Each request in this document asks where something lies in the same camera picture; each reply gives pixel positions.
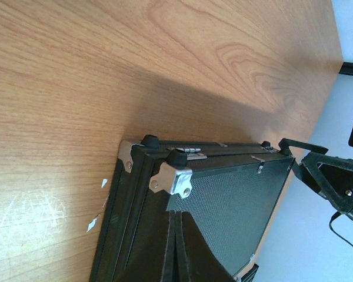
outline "wooden table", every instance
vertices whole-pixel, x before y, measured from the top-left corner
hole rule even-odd
[[[0,281],[87,281],[122,138],[306,141],[341,63],[330,0],[0,1]]]

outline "black mesh panel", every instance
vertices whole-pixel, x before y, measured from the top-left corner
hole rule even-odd
[[[192,179],[191,195],[176,199],[174,209],[192,214],[213,254],[231,275],[255,253],[289,164],[290,160],[266,163],[261,174],[254,173],[253,164]]]

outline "white paint chip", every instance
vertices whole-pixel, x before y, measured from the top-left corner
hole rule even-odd
[[[88,225],[88,231],[86,231],[86,233],[89,232],[90,229],[92,229],[92,228],[95,226],[95,223],[96,223],[97,220],[98,220],[98,217],[94,218],[94,219],[92,220],[92,222],[89,223],[89,225]]]
[[[104,179],[102,180],[101,188],[105,187],[106,183],[107,183],[107,179],[104,178]]]

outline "white wall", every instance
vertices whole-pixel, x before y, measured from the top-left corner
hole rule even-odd
[[[344,62],[353,63],[353,0],[332,0]]]
[[[310,139],[328,155],[353,159],[353,76],[339,75]],[[353,282],[353,248],[329,230],[335,210],[294,178],[260,251],[255,282]],[[337,231],[353,241],[353,222]]]

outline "hinge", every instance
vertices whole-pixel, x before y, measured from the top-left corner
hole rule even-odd
[[[191,194],[192,169],[176,169],[167,162],[163,162],[159,167],[159,172],[153,175],[149,181],[149,188],[157,193],[161,190],[170,195],[179,194],[182,199]]]
[[[187,160],[204,160],[207,159],[208,157],[201,153],[201,148],[175,148],[175,147],[170,147],[168,148],[170,151],[176,149],[183,151],[187,153]]]

